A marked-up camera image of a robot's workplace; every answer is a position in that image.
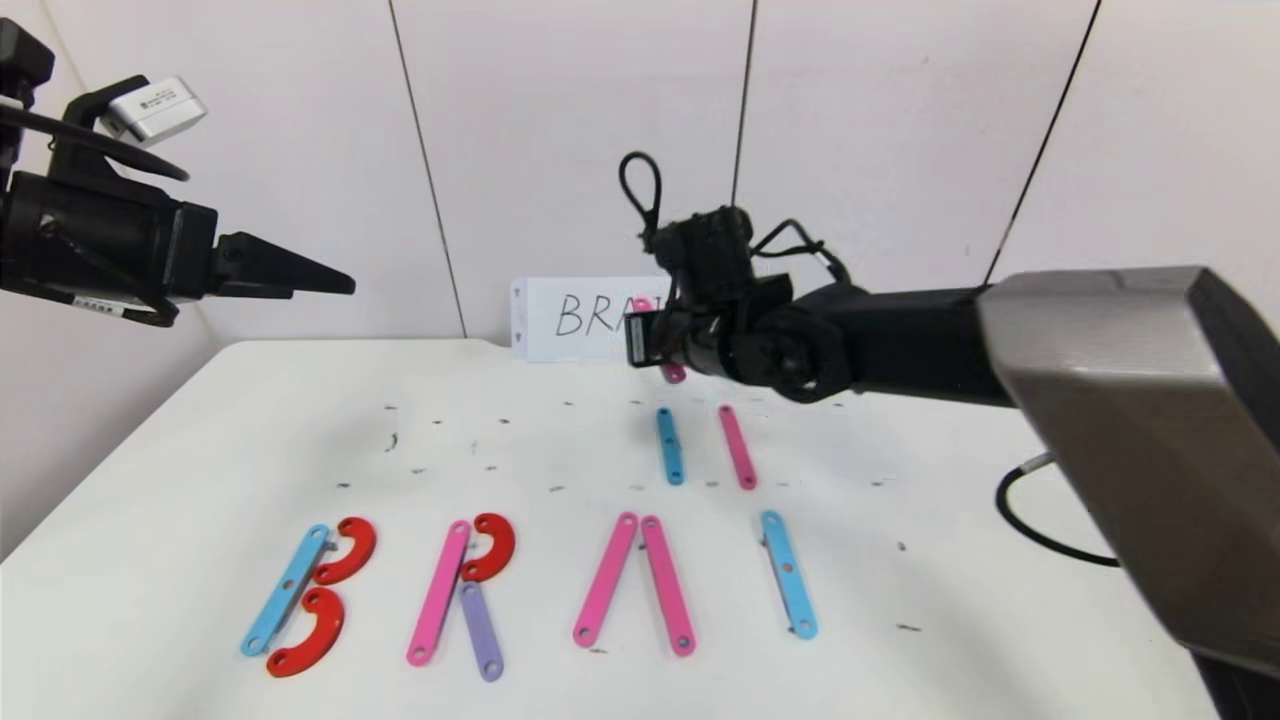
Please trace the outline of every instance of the table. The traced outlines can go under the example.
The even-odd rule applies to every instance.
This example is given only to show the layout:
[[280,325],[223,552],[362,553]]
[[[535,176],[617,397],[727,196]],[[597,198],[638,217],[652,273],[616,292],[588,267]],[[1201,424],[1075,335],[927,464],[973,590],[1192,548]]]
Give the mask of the table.
[[[737,407],[759,488],[716,419]],[[667,484],[654,413],[689,480]],[[1189,656],[1119,570],[997,516],[1041,451],[1010,410],[846,393],[813,406],[657,369],[530,365],[483,341],[247,342],[224,350],[0,566],[0,710],[24,717],[1210,719]],[[1015,505],[1105,552],[1056,470]],[[820,632],[787,632],[760,544],[786,518]],[[667,643],[643,553],[596,648],[570,638],[621,511],[663,519],[698,634]],[[481,680],[454,603],[404,660],[448,525],[516,528],[485,593],[506,657]],[[315,523],[370,519],[316,666],[271,678],[238,646]],[[476,552],[483,553],[481,544]],[[294,644],[294,612],[274,647]]]

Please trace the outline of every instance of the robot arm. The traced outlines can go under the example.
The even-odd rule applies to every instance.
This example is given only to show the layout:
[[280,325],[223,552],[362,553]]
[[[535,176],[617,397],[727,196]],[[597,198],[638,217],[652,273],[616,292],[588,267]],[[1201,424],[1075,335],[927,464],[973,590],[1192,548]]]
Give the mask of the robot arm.
[[[355,292],[348,275],[248,233],[215,246],[216,210],[108,163],[187,179],[143,150],[204,117],[180,79],[136,76],[77,97],[55,120],[29,111],[52,67],[47,47],[0,18],[0,288],[159,327],[173,324],[177,302],[206,295]],[[111,135],[95,132],[96,122]],[[49,172],[10,181],[24,129],[52,136]]]
[[[650,218],[646,250],[678,292],[627,316],[632,365],[797,402],[852,389],[1018,407],[1215,700],[1242,683],[1280,697],[1280,343],[1211,270],[877,295],[837,260],[835,283],[792,300],[786,275],[754,275],[744,210]],[[797,252],[820,254],[788,223]]]

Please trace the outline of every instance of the cable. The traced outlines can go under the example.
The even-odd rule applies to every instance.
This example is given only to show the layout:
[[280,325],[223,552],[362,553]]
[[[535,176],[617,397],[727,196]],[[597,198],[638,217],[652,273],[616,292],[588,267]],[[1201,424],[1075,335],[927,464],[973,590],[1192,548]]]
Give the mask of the cable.
[[1009,488],[1014,487],[1014,483],[1018,482],[1019,478],[1023,478],[1043,468],[1044,465],[1050,465],[1052,462],[1053,457],[1050,456],[1048,452],[1038,455],[1036,457],[1032,457],[1027,462],[1023,462],[1021,465],[1014,468],[1012,470],[1009,471],[1007,475],[1005,475],[1005,479],[1000,480],[1000,487],[996,488],[996,510],[1000,512],[1000,516],[1004,518],[1005,521],[1007,521],[1010,525],[1012,525],[1015,530],[1021,533],[1023,537],[1034,542],[1036,544],[1039,544],[1041,547],[1046,547],[1048,550],[1052,550],[1053,552],[1065,555],[1068,557],[1074,557],[1075,560],[1080,560],[1082,562],[1092,562],[1094,565],[1102,565],[1105,568],[1119,568],[1120,561],[1116,560],[1115,557],[1103,557],[1101,555],[1093,555],[1092,552],[1084,552],[1083,550],[1076,550],[1069,544],[1062,544],[1053,538],[1041,534],[1038,530],[1036,530],[1027,523],[1023,523],[1021,519],[1018,518],[1018,515],[1014,515],[1014,510],[1009,506]]
[[[644,205],[640,205],[640,201],[636,200],[636,195],[631,192],[631,186],[627,184],[627,165],[630,165],[632,160],[640,160],[649,165],[649,169],[653,170],[653,208],[649,208],[648,210],[644,209]],[[648,154],[640,152],[639,150],[627,152],[626,156],[622,158],[622,163],[618,164],[618,182],[622,183],[622,192],[626,193],[627,200],[631,201],[631,206],[636,209],[636,213],[640,213],[640,219],[644,220],[644,231],[640,233],[640,240],[644,241],[644,251],[652,255],[653,236],[658,232],[658,208],[662,205],[662,173],[658,172],[658,163],[655,163]]]
[[[796,234],[800,236],[803,245],[796,245],[777,252],[765,252],[764,246],[773,242],[773,238],[778,237],[778,234],[787,228],[796,231]],[[845,264],[840,261],[840,258],[836,258],[829,250],[827,250],[826,245],[827,243],[824,241],[814,241],[809,237],[804,225],[797,223],[795,219],[786,219],[751,249],[751,256],[755,258],[759,255],[760,258],[786,258],[788,255],[820,255],[822,259],[827,261],[827,272],[831,273],[831,277],[836,278],[837,283],[849,284],[849,270],[845,269]]]

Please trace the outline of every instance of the sign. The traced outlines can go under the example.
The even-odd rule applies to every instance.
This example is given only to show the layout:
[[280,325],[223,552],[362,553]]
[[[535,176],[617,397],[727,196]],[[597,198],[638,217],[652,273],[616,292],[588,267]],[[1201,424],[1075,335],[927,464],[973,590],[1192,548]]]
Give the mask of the sign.
[[622,318],[643,296],[660,310],[671,278],[520,278],[511,283],[511,351],[531,363],[626,360]]

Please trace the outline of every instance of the pink bar held by gripper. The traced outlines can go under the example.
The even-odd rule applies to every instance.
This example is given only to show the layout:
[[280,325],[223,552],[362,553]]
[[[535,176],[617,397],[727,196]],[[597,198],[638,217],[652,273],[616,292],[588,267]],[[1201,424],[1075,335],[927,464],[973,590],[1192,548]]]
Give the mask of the pink bar held by gripper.
[[604,548],[600,569],[595,571],[591,589],[588,591],[586,602],[582,603],[582,612],[579,614],[577,623],[573,625],[573,642],[581,647],[591,647],[595,644],[595,638],[600,637],[600,625],[604,624],[604,614],[609,611],[609,601],[613,600],[613,591],[618,587],[622,566],[631,552],[631,541],[636,537],[637,524],[635,512],[618,515],[613,536]]
[[444,628],[444,615],[449,611],[449,601],[453,600],[453,584],[458,579],[458,568],[462,566],[462,556],[467,551],[467,539],[471,537],[471,523],[458,520],[449,525],[449,534],[444,538],[444,548],[440,551],[440,561],[435,565],[435,575],[431,577],[431,587],[426,591],[426,600],[422,601],[422,612],[417,616],[417,626],[413,628],[413,637],[408,641],[408,652],[404,655],[410,665],[426,665],[435,652],[435,644],[440,639],[440,629]]
[[680,578],[676,577],[676,564],[671,560],[662,521],[653,515],[640,520],[640,534],[649,550],[649,568],[653,570],[653,584],[658,588],[662,619],[667,621],[671,650],[681,657],[692,655],[698,641],[694,639],[694,624],[689,621],[689,610],[685,609],[685,596],[680,592]]
[[751,465],[751,456],[746,452],[746,441],[742,439],[742,428],[737,424],[737,415],[728,405],[721,405],[721,425],[724,427],[724,439],[728,441],[728,454],[733,459],[733,470],[737,473],[737,484],[742,489],[755,489],[755,466]]
[[[649,313],[653,310],[653,304],[639,295],[631,299],[631,306],[636,309],[636,313]],[[667,379],[667,384],[678,386],[685,382],[685,368],[676,363],[664,363],[662,365],[662,377]]]

